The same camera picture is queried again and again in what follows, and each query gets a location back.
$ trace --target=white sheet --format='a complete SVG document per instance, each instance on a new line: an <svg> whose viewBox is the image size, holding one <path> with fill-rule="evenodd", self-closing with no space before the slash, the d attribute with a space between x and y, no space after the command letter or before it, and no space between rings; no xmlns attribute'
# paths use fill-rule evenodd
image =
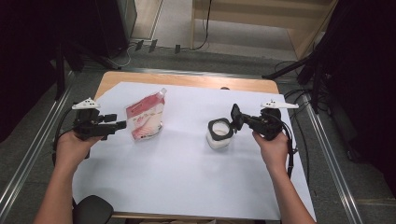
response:
<svg viewBox="0 0 396 224"><path fill-rule="evenodd" d="M162 87L167 93L161 133L134 142L124 129L96 144L75 174L76 201L94 194L116 212L280 219L270 176L249 127L245 124L230 145L217 150L205 134L210 120L231 120L233 104L242 113L259 116L261 103L284 102L283 95L121 82L97 100L101 115L115 113L118 121L125 120L125 106ZM287 110L281 112L290 126ZM294 163L292 182L314 217L298 153Z"/></svg>

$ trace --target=white plastic mount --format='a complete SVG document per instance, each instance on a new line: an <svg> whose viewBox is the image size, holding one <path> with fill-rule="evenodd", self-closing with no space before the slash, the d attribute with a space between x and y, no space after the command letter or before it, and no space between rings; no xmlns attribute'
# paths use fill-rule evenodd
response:
<svg viewBox="0 0 396 224"><path fill-rule="evenodd" d="M274 100L271 100L268 103L262 103L262 107L273 108L273 109L276 109L276 108L290 108L290 109L293 109L293 108L298 108L299 106L298 105L287 104L287 103L282 103L282 102L276 102Z"/></svg>
<svg viewBox="0 0 396 224"><path fill-rule="evenodd" d="M76 105L72 106L72 109L93 109L93 108L99 108L100 105L97 104L93 99L88 98L85 101L82 101L81 103L78 103Z"/></svg>

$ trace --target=wooden desk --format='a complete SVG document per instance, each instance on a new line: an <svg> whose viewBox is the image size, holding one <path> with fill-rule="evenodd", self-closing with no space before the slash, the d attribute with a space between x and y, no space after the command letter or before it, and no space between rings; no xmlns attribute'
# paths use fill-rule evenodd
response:
<svg viewBox="0 0 396 224"><path fill-rule="evenodd" d="M119 130L96 144L74 177L77 202L98 195L114 206L113 217L279 218L271 178L251 130L243 128L223 150L213 150L205 140L207 123L227 117L233 103L256 114L262 101L281 101L275 82L107 72L95 98L101 113L116 113L123 120L125 105L163 86L168 93L162 132L136 143L127 130ZM281 112L290 126L287 110ZM294 162L292 181L314 215L298 153Z"/></svg>
<svg viewBox="0 0 396 224"><path fill-rule="evenodd" d="M336 3L337 0L216 0L212 2L210 20L287 28L297 58L301 59L320 32L326 30ZM192 48L194 20L205 20L208 8L209 0L193 0Z"/></svg>

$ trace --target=forearm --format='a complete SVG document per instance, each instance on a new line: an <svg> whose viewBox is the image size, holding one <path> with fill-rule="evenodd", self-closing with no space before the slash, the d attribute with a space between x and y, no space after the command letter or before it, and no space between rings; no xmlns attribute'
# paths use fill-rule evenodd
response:
<svg viewBox="0 0 396 224"><path fill-rule="evenodd" d="M282 223L315 223L292 185L285 169L270 169Z"/></svg>
<svg viewBox="0 0 396 224"><path fill-rule="evenodd" d="M72 181L74 171L56 168L37 216L36 223L73 223Z"/></svg>

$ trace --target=plastic pouch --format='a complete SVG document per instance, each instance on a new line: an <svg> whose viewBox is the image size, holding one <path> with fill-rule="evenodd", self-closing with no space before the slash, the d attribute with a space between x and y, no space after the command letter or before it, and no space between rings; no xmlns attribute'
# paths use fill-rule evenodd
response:
<svg viewBox="0 0 396 224"><path fill-rule="evenodd" d="M134 140L149 139L163 128L166 89L151 94L126 108L127 126Z"/></svg>

